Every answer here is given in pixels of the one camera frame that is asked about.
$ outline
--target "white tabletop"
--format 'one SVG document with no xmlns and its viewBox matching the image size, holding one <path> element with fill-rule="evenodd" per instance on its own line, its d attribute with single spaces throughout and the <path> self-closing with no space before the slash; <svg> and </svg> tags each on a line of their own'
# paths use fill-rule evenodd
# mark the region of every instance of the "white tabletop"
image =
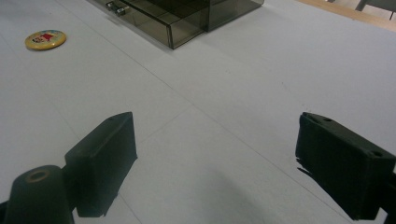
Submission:
<svg viewBox="0 0 396 224">
<path fill-rule="evenodd" d="M 57 49 L 26 36 L 56 29 Z M 396 34 L 292 0 L 170 50 L 85 0 L 0 1 L 0 201 L 107 117 L 139 159 L 107 217 L 77 223 L 351 223 L 297 170 L 299 116 L 396 154 Z M 384 212 L 375 222 L 382 223 Z"/>
</svg>

